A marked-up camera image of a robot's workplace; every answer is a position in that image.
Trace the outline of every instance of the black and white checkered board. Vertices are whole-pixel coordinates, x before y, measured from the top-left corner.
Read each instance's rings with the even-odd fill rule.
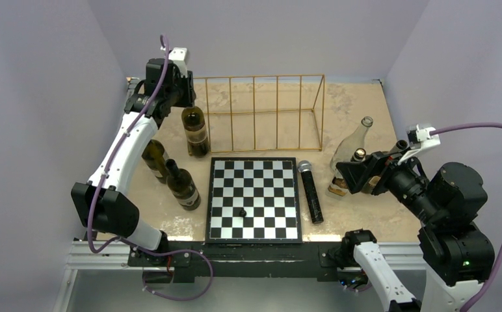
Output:
[[[205,241],[302,242],[295,158],[213,157]]]

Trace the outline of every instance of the microphone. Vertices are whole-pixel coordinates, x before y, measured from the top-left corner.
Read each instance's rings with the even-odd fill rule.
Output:
[[[316,194],[316,186],[314,185],[314,178],[312,178],[312,165],[309,161],[300,161],[297,168],[301,173],[312,224],[320,224],[324,222],[324,217],[322,217],[320,202],[318,201],[318,194]]]

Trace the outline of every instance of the chessboard border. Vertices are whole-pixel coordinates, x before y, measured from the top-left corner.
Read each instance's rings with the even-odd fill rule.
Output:
[[[216,161],[291,161],[293,164],[293,188],[295,189],[295,210],[297,222],[296,239],[212,239],[211,211],[213,210],[213,176]],[[295,157],[212,157],[209,174],[209,196],[207,197],[207,220],[205,224],[205,243],[207,244],[300,244],[302,243],[301,214],[299,206],[299,184],[297,178],[297,159]]]

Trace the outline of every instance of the gray floor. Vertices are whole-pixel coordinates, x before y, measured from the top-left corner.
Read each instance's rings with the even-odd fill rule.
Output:
[[[397,275],[419,299],[425,287],[425,271],[401,271]],[[141,272],[79,271],[68,311],[382,311],[373,289],[359,295],[344,292],[338,283],[315,279],[216,278],[209,292],[191,302],[172,302],[142,292]],[[163,286],[164,293],[187,296],[207,283]]]

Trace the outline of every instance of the beige tabletop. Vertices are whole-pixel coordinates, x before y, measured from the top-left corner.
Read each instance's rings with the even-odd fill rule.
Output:
[[[232,82],[232,111],[252,110],[252,84]],[[303,83],[301,107],[310,108],[317,93],[318,83]],[[207,112],[205,85],[195,84],[197,106]],[[230,93],[224,82],[209,83],[207,97],[211,112],[230,111]],[[299,83],[278,85],[278,106],[298,108]],[[202,202],[194,211],[183,210],[168,187],[156,180],[142,160],[139,161],[129,189],[129,199],[140,209],[140,217],[147,223],[165,231],[170,240],[204,241],[207,220],[207,199],[211,157],[296,157],[297,162],[306,159],[312,163],[313,176],[322,207],[324,222],[313,225],[306,203],[302,182],[299,181],[300,212],[303,241],[340,241],[346,231],[370,229],[382,242],[415,242],[419,222],[390,193],[379,196],[348,194],[336,198],[328,195],[327,186],[332,178],[329,168],[331,156],[339,142],[351,134],[364,116],[371,116],[374,124],[366,136],[368,152],[388,150],[395,141],[395,131],[389,116],[383,91],[378,83],[327,83],[322,151],[253,151],[239,153],[212,153],[197,159],[187,153],[185,134],[181,124],[181,109],[173,108],[154,136],[165,146],[170,158],[180,168],[188,170],[200,191]],[[316,119],[321,127],[321,97],[316,104]],[[275,108],[276,83],[256,84],[256,110]],[[318,136],[311,112],[301,113],[301,126],[297,112],[281,112],[278,115],[278,147],[317,148]],[[267,149],[276,146],[276,114],[210,115],[211,147],[213,150]]]

